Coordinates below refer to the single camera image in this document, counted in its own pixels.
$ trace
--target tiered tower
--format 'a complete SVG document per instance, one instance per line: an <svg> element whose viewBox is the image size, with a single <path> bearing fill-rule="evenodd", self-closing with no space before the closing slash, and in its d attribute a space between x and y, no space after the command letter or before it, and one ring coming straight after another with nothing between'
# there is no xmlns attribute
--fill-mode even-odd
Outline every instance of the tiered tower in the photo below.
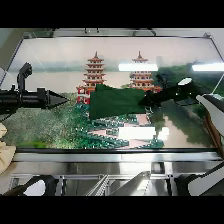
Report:
<svg viewBox="0 0 224 224"><path fill-rule="evenodd" d="M104 68L102 67L104 64L102 64L103 59L98 58L97 52L92 59L88 59L88 66L87 73L85 75L85 79L83 82L85 82L84 86L76 87L78 90L78 97L77 97L77 103L90 103L90 92L95 91L96 84L103 84L104 80L103 76L105 75L103 73Z"/></svg>
<svg viewBox="0 0 224 224"><path fill-rule="evenodd" d="M135 63L146 63L148 59L144 59L139 51L138 58L132 59ZM152 83L152 74L150 71L135 71L130 74L131 87L136 89L143 89L144 91L151 90L153 92L161 91L160 86L154 86Z"/></svg>

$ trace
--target sky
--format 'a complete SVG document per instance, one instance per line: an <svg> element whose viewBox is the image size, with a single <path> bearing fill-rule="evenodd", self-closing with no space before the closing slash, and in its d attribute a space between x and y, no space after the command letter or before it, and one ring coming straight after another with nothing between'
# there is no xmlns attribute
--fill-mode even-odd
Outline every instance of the sky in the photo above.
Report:
<svg viewBox="0 0 224 224"><path fill-rule="evenodd" d="M149 63L158 57L166 66L186 64L195 60L205 63L221 62L209 39L173 37L60 37L25 39L20 46L12 67L21 67L25 62L38 65L43 70L46 63L85 65L95 52L105 59L104 63L118 66L132 62L141 51Z"/></svg>

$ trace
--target folded cloth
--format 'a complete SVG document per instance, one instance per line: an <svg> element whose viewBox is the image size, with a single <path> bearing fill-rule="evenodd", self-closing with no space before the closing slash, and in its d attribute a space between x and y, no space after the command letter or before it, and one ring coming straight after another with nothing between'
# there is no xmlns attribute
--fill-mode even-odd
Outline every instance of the folded cloth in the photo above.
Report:
<svg viewBox="0 0 224 224"><path fill-rule="evenodd" d="M0 123L0 138L4 136L6 132L6 127ZM0 142L0 174L10 165L15 151L15 146L6 146L5 142Z"/></svg>
<svg viewBox="0 0 224 224"><path fill-rule="evenodd" d="M123 114L145 114L145 106L140 104L143 98L144 90L115 89L97 84L96 91L90 94L90 120Z"/></svg>

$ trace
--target pagoda spire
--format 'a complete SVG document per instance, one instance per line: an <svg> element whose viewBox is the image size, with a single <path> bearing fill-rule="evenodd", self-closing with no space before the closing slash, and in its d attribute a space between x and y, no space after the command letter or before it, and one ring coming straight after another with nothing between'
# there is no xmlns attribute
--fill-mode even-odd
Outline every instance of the pagoda spire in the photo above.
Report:
<svg viewBox="0 0 224 224"><path fill-rule="evenodd" d="M138 58L142 58L140 51L139 51L139 54L138 54Z"/></svg>

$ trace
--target beige cloth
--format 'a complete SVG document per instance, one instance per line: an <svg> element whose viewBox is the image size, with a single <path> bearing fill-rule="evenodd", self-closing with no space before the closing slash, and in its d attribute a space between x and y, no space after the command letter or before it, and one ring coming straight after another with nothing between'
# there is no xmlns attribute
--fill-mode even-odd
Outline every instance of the beige cloth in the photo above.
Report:
<svg viewBox="0 0 224 224"><path fill-rule="evenodd" d="M6 127L0 123L0 138L4 136L6 132ZM15 146L6 146L5 142L0 141L0 174L3 173L10 165L15 151Z"/></svg>

